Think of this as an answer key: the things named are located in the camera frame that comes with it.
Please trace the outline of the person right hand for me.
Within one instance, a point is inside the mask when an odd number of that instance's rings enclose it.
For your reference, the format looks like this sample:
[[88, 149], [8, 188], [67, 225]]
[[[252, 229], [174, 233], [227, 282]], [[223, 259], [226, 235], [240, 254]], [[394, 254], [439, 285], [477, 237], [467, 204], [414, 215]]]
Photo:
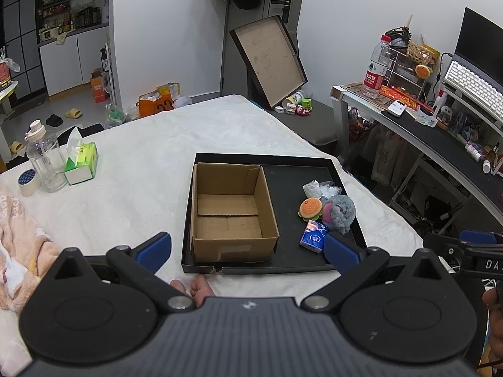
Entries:
[[483, 301], [489, 310], [489, 361], [500, 361], [503, 357], [503, 319], [497, 289], [487, 290], [483, 295]]

